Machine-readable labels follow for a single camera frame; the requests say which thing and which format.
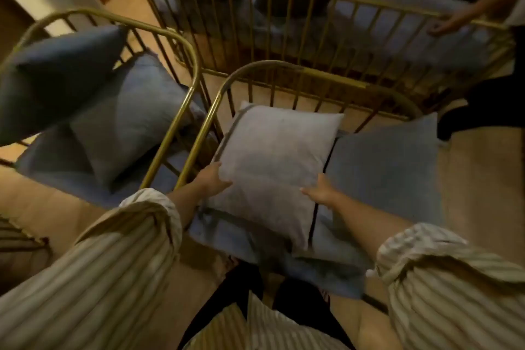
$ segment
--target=hand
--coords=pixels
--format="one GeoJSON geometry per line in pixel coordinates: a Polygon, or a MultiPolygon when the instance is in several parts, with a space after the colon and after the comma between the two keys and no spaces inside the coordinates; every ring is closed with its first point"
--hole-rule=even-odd
{"type": "Polygon", "coordinates": [[[325,205],[331,209],[334,208],[338,190],[332,187],[332,184],[324,173],[317,176],[317,187],[303,187],[301,192],[308,196],[315,203],[325,205]]]}
{"type": "Polygon", "coordinates": [[[458,11],[450,16],[446,21],[438,22],[428,29],[428,34],[431,36],[443,36],[450,33],[457,32],[461,27],[467,25],[470,21],[476,18],[476,14],[467,8],[458,11]]]}
{"type": "Polygon", "coordinates": [[[219,177],[219,168],[222,162],[213,162],[202,169],[193,183],[202,189],[202,197],[209,198],[224,191],[231,186],[233,182],[222,181],[219,177]]]}

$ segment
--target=rolled-up sleeve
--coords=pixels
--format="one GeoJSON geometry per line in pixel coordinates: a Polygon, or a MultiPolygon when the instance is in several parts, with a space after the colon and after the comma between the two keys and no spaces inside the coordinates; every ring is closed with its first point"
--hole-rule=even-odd
{"type": "Polygon", "coordinates": [[[162,297],[181,239],[174,204],[140,190],[0,297],[0,348],[131,348],[162,297]]]}
{"type": "Polygon", "coordinates": [[[525,348],[522,267],[420,223],[379,248],[376,271],[404,348],[525,348]]]}

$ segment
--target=person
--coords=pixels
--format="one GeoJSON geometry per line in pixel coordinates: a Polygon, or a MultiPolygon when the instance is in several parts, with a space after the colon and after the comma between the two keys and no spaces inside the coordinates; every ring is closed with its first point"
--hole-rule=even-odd
{"type": "Polygon", "coordinates": [[[438,123],[438,137],[447,141],[454,132],[482,126],[525,126],[523,81],[525,80],[525,0],[478,0],[437,23],[428,31],[432,36],[443,36],[499,8],[515,3],[505,20],[515,39],[515,63],[509,76],[492,78],[476,84],[465,95],[468,105],[447,111],[438,123]]]}
{"type": "MultiPolygon", "coordinates": [[[[0,297],[0,348],[129,349],[162,300],[197,204],[231,185],[220,163],[163,195],[124,200],[49,268],[0,297]]],[[[339,213],[389,293],[406,349],[525,348],[525,271],[430,224],[413,224],[333,188],[297,189],[339,213]]],[[[285,280],[273,310],[255,266],[241,263],[188,327],[184,349],[354,348],[319,291],[285,280]]]]}

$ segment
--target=wooden floor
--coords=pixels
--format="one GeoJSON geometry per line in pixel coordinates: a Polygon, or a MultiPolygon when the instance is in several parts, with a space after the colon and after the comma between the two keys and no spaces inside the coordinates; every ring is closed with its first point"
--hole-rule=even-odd
{"type": "MultiPolygon", "coordinates": [[[[146,0],[110,0],[107,8],[156,24],[146,0]]],[[[158,51],[153,38],[145,41],[158,51]]],[[[185,69],[179,65],[175,69],[180,80],[188,83],[185,69]]],[[[222,79],[206,75],[206,82],[215,94],[222,79]]],[[[277,102],[286,104],[289,99],[279,96],[277,102]]],[[[220,111],[220,119],[227,120],[227,110],[220,111]]],[[[347,116],[345,121],[352,126],[354,117],[347,116]]],[[[372,124],[390,122],[374,119],[372,124]]],[[[512,128],[482,128],[455,134],[440,149],[439,176],[448,226],[472,243],[525,266],[522,140],[522,130],[512,128]]],[[[22,151],[23,147],[18,145],[2,147],[0,157],[15,160],[22,151]]],[[[67,251],[76,235],[103,210],[0,167],[0,213],[37,235],[50,237],[56,258],[67,251]]],[[[180,253],[180,263],[173,269],[163,306],[152,321],[151,333],[139,348],[175,348],[224,275],[225,267],[218,252],[185,238],[180,253]]],[[[51,261],[44,252],[32,258],[4,255],[0,257],[0,266],[4,281],[9,278],[13,284],[51,261]]],[[[384,288],[376,281],[367,282],[367,291],[386,299],[384,288]]],[[[375,309],[335,295],[331,297],[331,305],[357,348],[401,348],[388,318],[375,309]]]]}

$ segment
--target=black pants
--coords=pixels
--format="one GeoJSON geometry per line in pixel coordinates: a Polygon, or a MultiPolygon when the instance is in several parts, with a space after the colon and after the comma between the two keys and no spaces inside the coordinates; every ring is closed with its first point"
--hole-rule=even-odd
{"type": "Polygon", "coordinates": [[[516,54],[512,75],[482,81],[466,95],[468,106],[445,113],[437,125],[437,137],[449,140],[454,132],[484,126],[524,127],[525,26],[514,27],[516,54]]]}
{"type": "MultiPolygon", "coordinates": [[[[199,313],[193,318],[179,344],[182,349],[186,343],[206,327],[225,307],[237,303],[244,318],[248,314],[248,292],[252,291],[259,299],[263,298],[263,279],[259,268],[241,262],[230,271],[225,280],[199,313]]],[[[340,340],[348,348],[355,350],[352,342],[330,312],[319,290],[313,285],[293,279],[286,279],[279,287],[273,301],[273,309],[300,325],[315,328],[340,340]]]]}

